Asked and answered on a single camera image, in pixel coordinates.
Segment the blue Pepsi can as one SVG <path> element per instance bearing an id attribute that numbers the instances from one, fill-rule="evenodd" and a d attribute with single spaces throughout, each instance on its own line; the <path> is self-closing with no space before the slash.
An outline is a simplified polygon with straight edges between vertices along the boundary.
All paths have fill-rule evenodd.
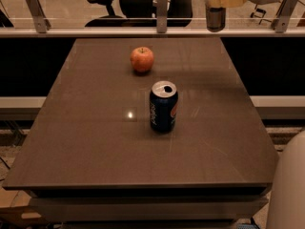
<path id="1" fill-rule="evenodd" d="M 159 133 L 170 132 L 175 124 L 178 91 L 170 81 L 158 81 L 150 92 L 150 122 Z"/>

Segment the middle metal railing bracket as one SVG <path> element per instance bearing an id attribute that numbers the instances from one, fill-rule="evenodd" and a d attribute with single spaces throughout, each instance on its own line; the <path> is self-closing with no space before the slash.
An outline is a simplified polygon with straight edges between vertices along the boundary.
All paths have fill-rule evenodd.
<path id="1" fill-rule="evenodd" d="M 168 0 L 157 0 L 156 2 L 156 30 L 158 33 L 167 31 L 167 6 Z"/>

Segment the metal railing bracket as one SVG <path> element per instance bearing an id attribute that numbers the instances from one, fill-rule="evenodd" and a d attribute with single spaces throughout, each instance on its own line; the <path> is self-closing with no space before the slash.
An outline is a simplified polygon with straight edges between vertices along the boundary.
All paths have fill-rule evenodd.
<path id="1" fill-rule="evenodd" d="M 283 33 L 288 29 L 289 21 L 298 0 L 282 0 L 271 28 L 277 33 Z"/>
<path id="2" fill-rule="evenodd" d="M 45 15 L 39 0 L 26 0 L 34 27 L 38 33 L 47 33 L 51 23 Z"/>
<path id="3" fill-rule="evenodd" d="M 156 2 L 156 30 L 158 33 L 167 31 L 167 6 L 168 0 L 157 0 Z"/>

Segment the right metal railing bracket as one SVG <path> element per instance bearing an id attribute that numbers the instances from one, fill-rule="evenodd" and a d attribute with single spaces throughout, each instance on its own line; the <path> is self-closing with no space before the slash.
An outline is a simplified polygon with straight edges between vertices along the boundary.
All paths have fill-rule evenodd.
<path id="1" fill-rule="evenodd" d="M 288 29 L 289 21 L 298 0 L 282 0 L 271 28 L 277 33 L 283 33 Z"/>

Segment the wooden chair frame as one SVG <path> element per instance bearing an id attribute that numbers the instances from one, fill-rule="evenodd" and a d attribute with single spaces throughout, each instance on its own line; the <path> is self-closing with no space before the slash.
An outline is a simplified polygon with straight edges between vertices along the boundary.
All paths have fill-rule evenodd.
<path id="1" fill-rule="evenodd" d="M 250 14 L 250 17 L 256 21 L 258 20 L 268 20 L 267 11 L 260 8 L 258 5 L 254 6 L 253 11 Z"/>

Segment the black office chair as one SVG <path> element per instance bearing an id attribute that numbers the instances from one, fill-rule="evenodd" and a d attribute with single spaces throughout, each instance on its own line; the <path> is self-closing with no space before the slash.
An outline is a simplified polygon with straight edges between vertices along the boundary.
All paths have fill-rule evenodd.
<path id="1" fill-rule="evenodd" d="M 153 0 L 118 0 L 123 16 L 116 15 L 114 0 L 87 0 L 104 6 L 108 14 L 92 19 L 86 27 L 155 27 L 157 4 Z M 186 27 L 193 18 L 192 0 L 170 0 L 166 10 L 168 27 Z"/>

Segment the red apple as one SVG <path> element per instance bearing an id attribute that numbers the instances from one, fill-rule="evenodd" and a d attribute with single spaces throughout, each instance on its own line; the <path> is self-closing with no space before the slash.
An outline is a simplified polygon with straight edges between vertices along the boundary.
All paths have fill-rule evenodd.
<path id="1" fill-rule="evenodd" d="M 154 54 L 147 47 L 135 48 L 130 56 L 132 68 L 138 73 L 146 73 L 153 67 Z"/>

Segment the wooden box under table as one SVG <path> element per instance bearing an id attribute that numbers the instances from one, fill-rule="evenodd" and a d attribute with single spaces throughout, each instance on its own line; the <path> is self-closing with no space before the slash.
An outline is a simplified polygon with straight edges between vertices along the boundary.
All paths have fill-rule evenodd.
<path id="1" fill-rule="evenodd" d="M 0 189 L 0 219 L 20 228 L 45 225 L 47 221 L 30 207 L 31 197 L 23 191 Z"/>

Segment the left metal railing bracket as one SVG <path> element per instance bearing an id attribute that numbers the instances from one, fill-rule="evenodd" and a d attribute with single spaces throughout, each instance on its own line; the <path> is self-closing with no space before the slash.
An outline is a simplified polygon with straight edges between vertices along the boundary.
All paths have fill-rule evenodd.
<path id="1" fill-rule="evenodd" d="M 51 23 L 45 15 L 39 0 L 26 0 L 34 27 L 38 33 L 47 33 Z"/>

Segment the silver blue Red Bull can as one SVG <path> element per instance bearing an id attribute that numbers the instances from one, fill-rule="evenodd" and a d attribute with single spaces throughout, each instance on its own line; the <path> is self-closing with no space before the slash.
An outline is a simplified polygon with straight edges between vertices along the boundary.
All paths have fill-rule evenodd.
<path id="1" fill-rule="evenodd" d="M 206 23 L 211 32 L 222 31 L 225 28 L 226 9 L 220 0 L 206 0 Z"/>

